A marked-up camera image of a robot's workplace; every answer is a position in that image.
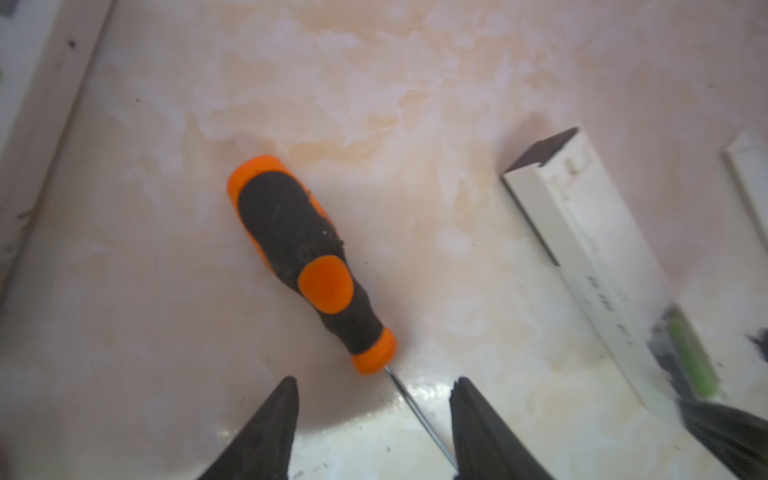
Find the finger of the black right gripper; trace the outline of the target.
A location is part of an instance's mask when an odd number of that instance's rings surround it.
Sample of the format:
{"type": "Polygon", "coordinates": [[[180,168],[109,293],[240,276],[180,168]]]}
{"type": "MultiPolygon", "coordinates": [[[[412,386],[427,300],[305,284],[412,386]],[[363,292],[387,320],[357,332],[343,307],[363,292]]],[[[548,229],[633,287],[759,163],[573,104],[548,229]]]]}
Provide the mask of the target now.
{"type": "Polygon", "coordinates": [[[719,403],[679,398],[680,417],[692,434],[738,479],[767,478],[767,421],[719,403]]]}

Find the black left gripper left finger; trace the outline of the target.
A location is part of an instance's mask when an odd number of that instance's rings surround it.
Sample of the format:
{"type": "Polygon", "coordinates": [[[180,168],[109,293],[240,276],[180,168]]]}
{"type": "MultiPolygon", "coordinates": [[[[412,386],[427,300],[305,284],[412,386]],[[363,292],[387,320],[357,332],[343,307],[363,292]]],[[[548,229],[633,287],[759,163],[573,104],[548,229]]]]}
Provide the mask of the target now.
{"type": "Polygon", "coordinates": [[[298,414],[297,380],[287,376],[199,479],[287,479],[298,414]]]}

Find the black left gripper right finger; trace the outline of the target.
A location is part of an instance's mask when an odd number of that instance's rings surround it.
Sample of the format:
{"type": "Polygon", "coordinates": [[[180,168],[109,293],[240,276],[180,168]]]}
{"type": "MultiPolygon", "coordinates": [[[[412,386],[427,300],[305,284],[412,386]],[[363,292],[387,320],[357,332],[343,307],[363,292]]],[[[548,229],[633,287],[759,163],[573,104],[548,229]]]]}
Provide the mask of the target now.
{"type": "Polygon", "coordinates": [[[449,403],[459,479],[553,479],[469,378],[458,378],[449,403]]]}

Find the green battery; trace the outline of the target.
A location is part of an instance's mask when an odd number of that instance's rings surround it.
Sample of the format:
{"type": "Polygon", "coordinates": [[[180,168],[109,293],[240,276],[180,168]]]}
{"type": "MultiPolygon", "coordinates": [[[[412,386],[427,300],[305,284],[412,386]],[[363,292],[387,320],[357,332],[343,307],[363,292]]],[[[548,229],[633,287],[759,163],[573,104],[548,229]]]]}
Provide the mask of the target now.
{"type": "Polygon", "coordinates": [[[720,379],[683,311],[677,306],[671,307],[666,312],[664,321],[667,336],[692,395],[707,400],[717,397],[720,393],[720,379]]]}

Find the orange black screwdriver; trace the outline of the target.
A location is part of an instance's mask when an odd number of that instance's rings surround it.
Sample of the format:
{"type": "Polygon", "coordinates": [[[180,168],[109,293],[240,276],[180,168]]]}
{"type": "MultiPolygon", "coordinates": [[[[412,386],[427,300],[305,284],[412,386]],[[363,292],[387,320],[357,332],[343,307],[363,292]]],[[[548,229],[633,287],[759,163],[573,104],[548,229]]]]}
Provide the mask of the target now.
{"type": "Polygon", "coordinates": [[[362,376],[385,373],[452,466],[455,455],[392,370],[394,333],[377,317],[346,260],[344,243],[317,198],[277,157],[262,155],[236,168],[227,194],[268,270],[308,302],[362,376]]]}

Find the white remote control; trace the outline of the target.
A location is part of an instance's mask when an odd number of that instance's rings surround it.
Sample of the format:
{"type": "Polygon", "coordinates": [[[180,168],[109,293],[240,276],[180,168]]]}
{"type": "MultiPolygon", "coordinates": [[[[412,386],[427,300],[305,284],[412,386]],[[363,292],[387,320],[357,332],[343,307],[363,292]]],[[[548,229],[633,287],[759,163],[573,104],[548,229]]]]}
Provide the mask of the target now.
{"type": "Polygon", "coordinates": [[[692,395],[666,333],[689,320],[586,131],[539,140],[502,174],[514,202],[642,404],[664,420],[692,395]]]}

